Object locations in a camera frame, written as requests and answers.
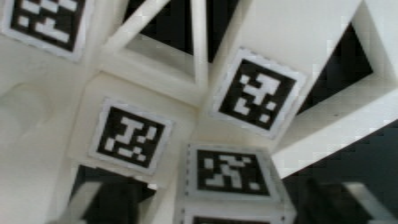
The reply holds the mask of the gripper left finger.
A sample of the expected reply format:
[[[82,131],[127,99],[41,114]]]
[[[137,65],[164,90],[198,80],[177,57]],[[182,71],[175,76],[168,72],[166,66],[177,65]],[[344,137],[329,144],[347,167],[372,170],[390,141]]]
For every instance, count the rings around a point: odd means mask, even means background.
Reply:
[[[153,196],[137,181],[86,182],[56,224],[139,224],[139,205]]]

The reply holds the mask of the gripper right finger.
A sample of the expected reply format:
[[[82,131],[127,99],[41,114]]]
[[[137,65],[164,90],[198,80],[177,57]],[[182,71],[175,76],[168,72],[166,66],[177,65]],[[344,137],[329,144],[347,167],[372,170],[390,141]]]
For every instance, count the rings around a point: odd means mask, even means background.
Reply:
[[[391,224],[391,211],[361,182],[306,183],[296,224]]]

